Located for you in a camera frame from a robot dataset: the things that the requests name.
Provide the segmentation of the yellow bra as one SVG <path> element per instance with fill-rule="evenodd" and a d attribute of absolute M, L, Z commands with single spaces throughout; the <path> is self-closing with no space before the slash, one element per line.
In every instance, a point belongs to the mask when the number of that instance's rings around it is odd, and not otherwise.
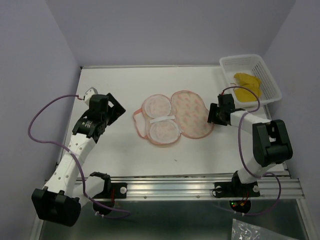
<path fill-rule="evenodd" d="M 234 89 L 235 96 L 239 102 L 256 102 L 257 98 L 255 96 L 259 98 L 262 95 L 260 89 L 262 82 L 256 76 L 247 73 L 236 73 L 233 77 L 236 84 L 241 87 Z"/>

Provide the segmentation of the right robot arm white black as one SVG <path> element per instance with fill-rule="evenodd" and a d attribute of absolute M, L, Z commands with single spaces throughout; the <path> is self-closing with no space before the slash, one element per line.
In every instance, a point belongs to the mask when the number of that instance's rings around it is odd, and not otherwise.
<path fill-rule="evenodd" d="M 230 182 L 231 192 L 242 195 L 248 190 L 248 184 L 264 176 L 275 165 L 293 157 L 293 149 L 286 124 L 283 120 L 269 120 L 252 114 L 243 108 L 236 108 L 231 94 L 218 95 L 218 103 L 211 103 L 208 123 L 221 126 L 233 126 L 238 130 L 238 150 L 242 168 Z M 242 151 L 241 132 L 252 136 L 253 157 L 245 162 Z"/>

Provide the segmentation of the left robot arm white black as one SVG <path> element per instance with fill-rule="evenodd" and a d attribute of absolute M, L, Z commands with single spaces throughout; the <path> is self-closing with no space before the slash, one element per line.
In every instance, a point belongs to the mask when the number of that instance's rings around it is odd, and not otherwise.
<path fill-rule="evenodd" d="M 50 179 L 31 196 L 39 219 L 68 227 L 77 222 L 88 202 L 93 203 L 95 214 L 102 218 L 109 218 L 113 211 L 123 217 L 130 215 L 127 210 L 115 208 L 116 199 L 127 197 L 127 183 L 113 183 L 109 174 L 97 171 L 85 177 L 82 170 L 106 127 L 126 110 L 111 93 L 98 94 L 95 88 L 90 88 L 82 100 L 88 109 L 72 129 L 69 144 L 56 144 L 65 151 L 64 155 Z"/>

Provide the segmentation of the floral mesh laundry bag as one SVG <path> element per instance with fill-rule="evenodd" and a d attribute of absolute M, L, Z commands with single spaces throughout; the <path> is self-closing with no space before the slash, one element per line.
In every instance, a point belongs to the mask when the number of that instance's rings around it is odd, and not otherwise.
<path fill-rule="evenodd" d="M 144 100 L 133 115 L 137 134 L 157 146 L 168 146 L 188 139 L 202 139 L 214 129 L 208 123 L 209 110 L 200 95 L 188 90 L 175 92 L 171 97 L 154 94 Z"/>

